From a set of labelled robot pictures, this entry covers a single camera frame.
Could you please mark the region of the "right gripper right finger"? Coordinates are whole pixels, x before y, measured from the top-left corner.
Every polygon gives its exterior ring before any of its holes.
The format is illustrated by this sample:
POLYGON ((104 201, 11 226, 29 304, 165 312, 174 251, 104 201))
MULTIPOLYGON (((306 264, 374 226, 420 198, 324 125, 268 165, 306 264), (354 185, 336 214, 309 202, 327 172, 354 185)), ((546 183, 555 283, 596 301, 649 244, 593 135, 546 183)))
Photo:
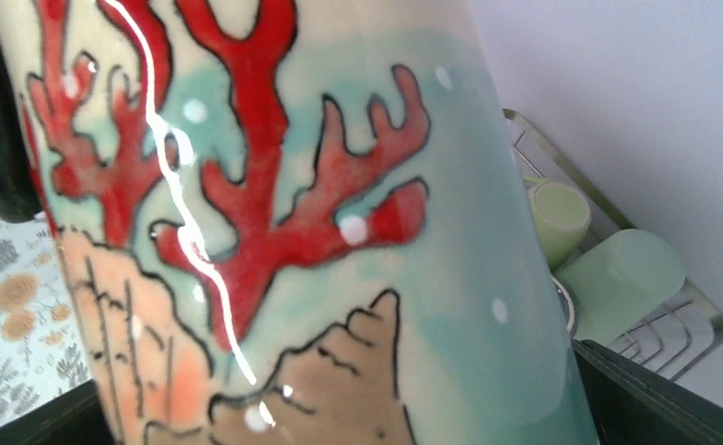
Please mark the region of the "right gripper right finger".
POLYGON ((602 444, 723 444, 723 408, 591 340, 574 340, 602 444))

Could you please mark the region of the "light green cup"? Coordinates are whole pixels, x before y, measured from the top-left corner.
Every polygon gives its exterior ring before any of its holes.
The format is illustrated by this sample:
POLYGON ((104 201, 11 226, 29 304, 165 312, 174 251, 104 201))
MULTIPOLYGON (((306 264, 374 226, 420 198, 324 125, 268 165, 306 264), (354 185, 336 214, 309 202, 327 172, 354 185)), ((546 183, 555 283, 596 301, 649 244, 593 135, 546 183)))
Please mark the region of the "light green cup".
POLYGON ((590 204, 572 185, 531 176, 523 180, 542 252, 550 270, 557 270, 588 233, 590 204))

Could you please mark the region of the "coral pattern mug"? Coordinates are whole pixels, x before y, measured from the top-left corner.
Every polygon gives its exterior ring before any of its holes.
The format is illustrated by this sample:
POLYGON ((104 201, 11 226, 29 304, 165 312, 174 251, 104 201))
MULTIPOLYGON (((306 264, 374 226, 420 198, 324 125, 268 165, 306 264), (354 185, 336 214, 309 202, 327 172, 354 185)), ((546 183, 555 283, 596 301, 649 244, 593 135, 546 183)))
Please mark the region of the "coral pattern mug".
POLYGON ((117 444, 595 444, 464 1, 0 1, 117 444))

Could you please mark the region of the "mint green tumbler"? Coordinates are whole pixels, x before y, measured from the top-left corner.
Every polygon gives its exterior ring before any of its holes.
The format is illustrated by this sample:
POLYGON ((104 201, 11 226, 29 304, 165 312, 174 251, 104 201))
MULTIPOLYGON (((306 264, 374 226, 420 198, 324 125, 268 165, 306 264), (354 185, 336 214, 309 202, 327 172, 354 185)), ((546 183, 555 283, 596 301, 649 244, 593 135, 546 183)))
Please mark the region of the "mint green tumbler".
POLYGON ((575 338, 607 345, 675 296, 686 280, 676 250, 640 229, 609 236, 555 274, 576 309, 575 338))

